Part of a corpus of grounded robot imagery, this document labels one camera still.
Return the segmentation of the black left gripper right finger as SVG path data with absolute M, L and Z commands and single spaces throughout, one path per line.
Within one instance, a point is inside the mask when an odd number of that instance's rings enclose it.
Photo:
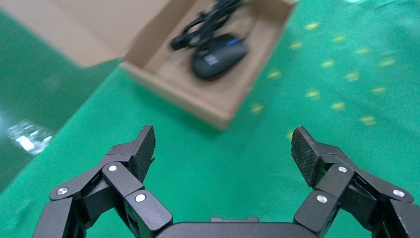
M 307 185 L 337 198 L 373 238 L 418 238 L 420 207 L 405 189 L 359 168 L 339 147 L 316 141 L 303 127 L 292 135 L 291 155 Z

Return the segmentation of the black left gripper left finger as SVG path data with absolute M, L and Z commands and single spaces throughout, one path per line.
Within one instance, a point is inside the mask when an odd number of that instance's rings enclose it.
M 112 146 L 90 170 L 55 187 L 36 225 L 35 238 L 84 238 L 98 218 L 114 210 L 136 238 L 155 238 L 173 224 L 172 214 L 143 182 L 154 161 L 151 125 Z

